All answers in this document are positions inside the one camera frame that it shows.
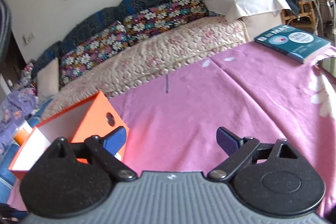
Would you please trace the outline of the purple floral cloth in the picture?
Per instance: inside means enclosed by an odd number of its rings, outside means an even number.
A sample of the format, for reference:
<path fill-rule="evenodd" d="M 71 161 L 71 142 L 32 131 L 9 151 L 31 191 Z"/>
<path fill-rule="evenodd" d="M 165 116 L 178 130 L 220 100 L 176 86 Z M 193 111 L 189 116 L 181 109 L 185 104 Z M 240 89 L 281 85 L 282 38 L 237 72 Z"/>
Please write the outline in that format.
<path fill-rule="evenodd" d="M 35 88 L 13 90 L 1 103 L 1 153 L 11 144 L 14 133 L 38 106 Z"/>

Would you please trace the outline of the floral dark pillow right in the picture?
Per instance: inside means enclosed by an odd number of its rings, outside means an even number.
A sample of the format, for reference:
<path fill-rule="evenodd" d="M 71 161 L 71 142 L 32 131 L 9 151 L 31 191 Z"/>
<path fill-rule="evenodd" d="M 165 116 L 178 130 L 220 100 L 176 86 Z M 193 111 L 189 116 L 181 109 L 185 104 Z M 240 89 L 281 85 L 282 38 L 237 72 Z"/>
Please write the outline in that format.
<path fill-rule="evenodd" d="M 128 38 L 137 43 L 208 16 L 201 0 L 172 0 L 129 15 L 123 20 Z"/>

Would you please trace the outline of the white cloth covered box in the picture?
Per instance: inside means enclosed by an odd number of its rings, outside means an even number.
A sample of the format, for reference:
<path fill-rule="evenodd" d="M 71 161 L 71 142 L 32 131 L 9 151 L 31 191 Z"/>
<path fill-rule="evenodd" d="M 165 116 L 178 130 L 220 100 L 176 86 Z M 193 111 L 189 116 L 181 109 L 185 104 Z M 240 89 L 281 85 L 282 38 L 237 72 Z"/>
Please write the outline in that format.
<path fill-rule="evenodd" d="M 286 0 L 204 0 L 207 9 L 232 23 L 242 20 L 250 39 L 282 24 L 281 12 L 291 10 Z"/>

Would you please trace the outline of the orange cardboard box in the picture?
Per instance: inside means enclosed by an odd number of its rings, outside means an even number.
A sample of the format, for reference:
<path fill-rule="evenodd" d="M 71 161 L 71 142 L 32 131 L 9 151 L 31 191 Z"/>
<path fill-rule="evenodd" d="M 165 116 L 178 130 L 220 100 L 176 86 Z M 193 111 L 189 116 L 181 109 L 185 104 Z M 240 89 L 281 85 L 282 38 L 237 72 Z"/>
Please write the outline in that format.
<path fill-rule="evenodd" d="M 44 151 L 59 137 L 71 143 L 82 143 L 92 135 L 104 137 L 121 130 L 103 142 L 113 156 L 123 160 L 129 128 L 102 92 L 80 101 L 33 127 L 9 165 L 19 180 L 33 167 Z"/>

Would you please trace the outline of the floral dark pillow left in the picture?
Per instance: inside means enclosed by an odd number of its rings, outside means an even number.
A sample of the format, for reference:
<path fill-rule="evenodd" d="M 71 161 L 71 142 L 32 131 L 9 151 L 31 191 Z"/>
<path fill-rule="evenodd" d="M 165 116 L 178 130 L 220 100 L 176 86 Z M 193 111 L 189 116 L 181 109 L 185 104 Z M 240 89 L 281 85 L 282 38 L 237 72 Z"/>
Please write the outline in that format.
<path fill-rule="evenodd" d="M 127 47 L 129 42 L 126 28 L 117 20 L 60 58 L 60 87 L 82 77 Z"/>

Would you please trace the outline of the orange cup behind box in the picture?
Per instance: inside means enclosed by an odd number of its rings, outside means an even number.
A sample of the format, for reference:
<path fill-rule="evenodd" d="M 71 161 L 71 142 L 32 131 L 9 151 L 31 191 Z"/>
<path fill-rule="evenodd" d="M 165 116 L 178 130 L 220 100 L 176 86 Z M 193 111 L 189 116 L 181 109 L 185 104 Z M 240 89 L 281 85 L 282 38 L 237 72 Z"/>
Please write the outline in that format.
<path fill-rule="evenodd" d="M 24 128 L 24 127 L 17 128 L 13 136 L 13 139 L 19 146 L 21 146 L 25 142 L 25 140 L 30 136 L 31 132 L 32 132 L 32 128 L 30 127 L 29 128 Z"/>

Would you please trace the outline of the pink flannel blanket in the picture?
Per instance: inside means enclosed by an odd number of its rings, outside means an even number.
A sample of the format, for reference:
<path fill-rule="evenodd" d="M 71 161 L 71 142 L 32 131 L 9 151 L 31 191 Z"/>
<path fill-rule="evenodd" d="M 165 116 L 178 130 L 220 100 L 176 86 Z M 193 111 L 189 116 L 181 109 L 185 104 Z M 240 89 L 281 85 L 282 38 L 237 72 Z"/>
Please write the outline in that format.
<path fill-rule="evenodd" d="M 335 85 L 313 65 L 247 43 L 114 97 L 129 126 L 125 161 L 153 170 L 118 189 L 96 218 L 84 223 L 274 223 L 242 204 L 220 183 L 173 195 L 185 178 L 200 180 L 227 156 L 215 141 L 220 126 L 272 142 L 287 138 L 326 183 L 319 213 L 335 207 Z"/>

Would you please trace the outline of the teal paperback book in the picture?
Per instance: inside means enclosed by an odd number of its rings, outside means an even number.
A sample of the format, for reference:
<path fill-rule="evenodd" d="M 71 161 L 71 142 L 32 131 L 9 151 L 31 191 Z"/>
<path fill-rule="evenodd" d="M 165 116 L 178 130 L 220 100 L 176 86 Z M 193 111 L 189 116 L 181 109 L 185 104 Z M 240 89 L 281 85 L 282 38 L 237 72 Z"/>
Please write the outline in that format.
<path fill-rule="evenodd" d="M 331 46 L 329 41 L 319 36 L 285 24 L 256 36 L 254 41 L 302 64 L 312 61 Z"/>

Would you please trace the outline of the wooden rattan chair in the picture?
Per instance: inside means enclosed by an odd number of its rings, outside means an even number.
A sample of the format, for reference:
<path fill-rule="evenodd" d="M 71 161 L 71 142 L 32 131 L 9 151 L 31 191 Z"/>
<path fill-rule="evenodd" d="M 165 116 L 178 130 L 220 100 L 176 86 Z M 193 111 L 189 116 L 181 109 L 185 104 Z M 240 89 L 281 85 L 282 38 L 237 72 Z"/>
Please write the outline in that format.
<path fill-rule="evenodd" d="M 282 10 L 282 23 L 305 31 L 312 31 L 314 34 L 317 34 L 317 20 L 313 2 L 299 1 L 298 8 L 299 13 L 297 15 L 294 15 L 290 10 Z"/>

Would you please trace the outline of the beige square cushion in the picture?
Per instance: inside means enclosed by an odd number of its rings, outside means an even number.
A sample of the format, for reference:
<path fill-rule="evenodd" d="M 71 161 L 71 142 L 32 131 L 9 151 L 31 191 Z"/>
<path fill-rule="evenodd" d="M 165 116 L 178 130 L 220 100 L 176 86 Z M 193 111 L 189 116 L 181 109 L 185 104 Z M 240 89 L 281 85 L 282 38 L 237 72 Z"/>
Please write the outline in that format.
<path fill-rule="evenodd" d="M 38 72 L 37 92 L 41 102 L 59 92 L 59 59 L 57 57 Z"/>

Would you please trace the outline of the dark blue patterned bolster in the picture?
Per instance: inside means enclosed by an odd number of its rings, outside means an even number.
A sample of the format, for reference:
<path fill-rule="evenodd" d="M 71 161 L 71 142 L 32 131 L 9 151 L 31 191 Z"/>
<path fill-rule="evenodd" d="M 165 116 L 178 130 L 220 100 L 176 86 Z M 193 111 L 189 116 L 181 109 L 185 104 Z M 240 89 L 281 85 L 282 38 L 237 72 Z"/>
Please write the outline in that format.
<path fill-rule="evenodd" d="M 88 16 L 76 25 L 62 41 L 57 41 L 48 47 L 33 63 L 31 78 L 37 77 L 37 73 L 46 67 L 54 58 L 60 58 L 77 45 L 86 42 L 92 36 L 111 25 L 116 20 L 123 21 L 129 15 L 141 10 L 171 2 L 172 0 L 122 0 L 116 7 L 106 7 Z"/>

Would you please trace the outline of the floral dark pillow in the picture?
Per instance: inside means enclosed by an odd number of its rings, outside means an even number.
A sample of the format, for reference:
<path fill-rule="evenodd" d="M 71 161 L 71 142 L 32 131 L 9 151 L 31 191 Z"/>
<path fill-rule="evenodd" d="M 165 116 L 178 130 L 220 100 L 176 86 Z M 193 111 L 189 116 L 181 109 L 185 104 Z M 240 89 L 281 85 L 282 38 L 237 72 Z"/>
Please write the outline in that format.
<path fill-rule="evenodd" d="M 128 38 L 137 43 L 208 16 L 201 0 L 172 0 L 129 15 L 123 20 Z"/>
<path fill-rule="evenodd" d="M 60 87 L 82 77 L 127 47 L 129 42 L 126 28 L 117 20 L 60 58 Z"/>

